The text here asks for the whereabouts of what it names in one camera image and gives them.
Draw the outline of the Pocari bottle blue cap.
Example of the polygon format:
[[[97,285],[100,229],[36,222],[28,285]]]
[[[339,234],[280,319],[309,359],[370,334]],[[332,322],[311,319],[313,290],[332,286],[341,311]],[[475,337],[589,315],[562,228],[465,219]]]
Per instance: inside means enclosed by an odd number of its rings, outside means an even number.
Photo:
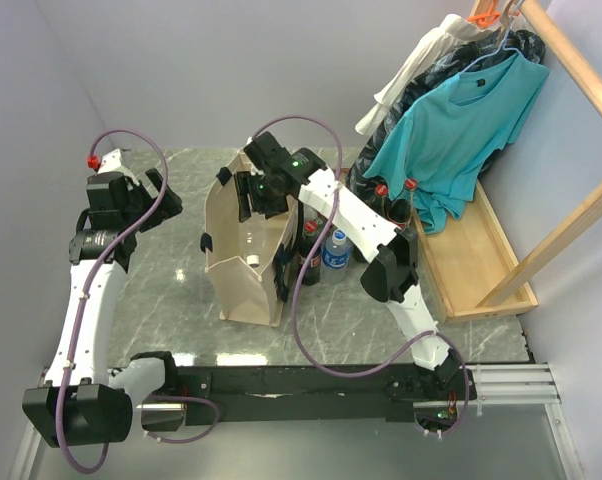
[[[249,228],[242,233],[242,258],[246,264],[253,268],[259,268],[262,264],[265,234],[262,230]]]
[[[322,279],[331,285],[345,278],[350,260],[352,244],[347,235],[336,229],[326,241],[322,255]]]

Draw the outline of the beige canvas tote bag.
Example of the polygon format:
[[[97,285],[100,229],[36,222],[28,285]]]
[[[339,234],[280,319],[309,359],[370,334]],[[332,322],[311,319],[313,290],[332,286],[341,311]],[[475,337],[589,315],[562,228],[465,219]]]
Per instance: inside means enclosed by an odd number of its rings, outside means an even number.
[[[260,265],[253,268],[243,248],[250,230],[239,223],[239,201],[233,175],[249,171],[247,156],[239,151],[221,168],[204,203],[205,230],[200,247],[206,256],[205,273],[220,304],[222,320],[277,326],[287,301],[291,255],[297,231],[297,204],[270,219],[258,217],[256,238],[263,242]]]

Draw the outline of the cola bottle red cap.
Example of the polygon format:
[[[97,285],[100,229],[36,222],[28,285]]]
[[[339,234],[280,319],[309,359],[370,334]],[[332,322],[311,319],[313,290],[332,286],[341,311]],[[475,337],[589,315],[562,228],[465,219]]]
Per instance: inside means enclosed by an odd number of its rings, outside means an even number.
[[[403,192],[389,204],[386,218],[398,227],[409,225],[415,214],[414,195],[417,187],[416,179],[407,178],[403,185]]]
[[[388,187],[381,182],[372,182],[364,187],[359,198],[381,218],[386,218],[386,206],[388,204]]]
[[[310,255],[319,233],[319,225],[315,220],[308,220],[304,223],[303,236],[299,247],[299,264],[303,265],[307,258],[310,259],[309,266],[302,279],[302,284],[306,286],[313,286],[320,282],[321,248]]]

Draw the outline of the cola bottle red cap front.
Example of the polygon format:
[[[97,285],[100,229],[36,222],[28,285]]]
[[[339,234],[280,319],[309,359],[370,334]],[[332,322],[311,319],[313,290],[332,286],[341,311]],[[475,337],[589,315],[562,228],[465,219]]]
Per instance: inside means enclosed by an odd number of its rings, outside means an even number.
[[[388,187],[381,182],[372,182],[364,187],[359,198],[381,218],[386,218],[386,206],[388,204]]]

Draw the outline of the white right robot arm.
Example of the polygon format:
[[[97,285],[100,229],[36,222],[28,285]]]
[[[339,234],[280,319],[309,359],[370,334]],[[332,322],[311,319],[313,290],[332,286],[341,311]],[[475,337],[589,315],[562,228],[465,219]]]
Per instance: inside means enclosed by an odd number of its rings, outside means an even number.
[[[453,386],[460,361],[438,334],[427,308],[417,274],[418,236],[382,217],[335,178],[311,150],[294,153],[264,132],[248,141],[244,153],[259,175],[237,174],[238,220],[253,215],[267,218],[288,211],[293,198],[333,217],[333,224],[352,241],[368,263],[360,282],[368,295],[385,304],[404,335],[416,338],[410,346],[421,370],[419,385],[431,398],[441,398]]]

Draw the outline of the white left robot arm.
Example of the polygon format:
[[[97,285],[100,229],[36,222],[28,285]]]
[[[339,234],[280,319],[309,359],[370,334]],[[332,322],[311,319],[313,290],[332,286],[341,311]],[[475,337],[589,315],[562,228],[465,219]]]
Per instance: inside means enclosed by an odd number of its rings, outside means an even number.
[[[150,395],[167,402],[180,392],[181,378],[167,351],[137,354],[119,373],[107,366],[136,234],[183,210],[180,197],[156,169],[146,175],[160,197],[121,171],[87,180],[89,206],[69,244],[71,290],[61,338],[42,386],[26,390],[22,401],[25,415],[53,448],[121,442],[135,407]]]

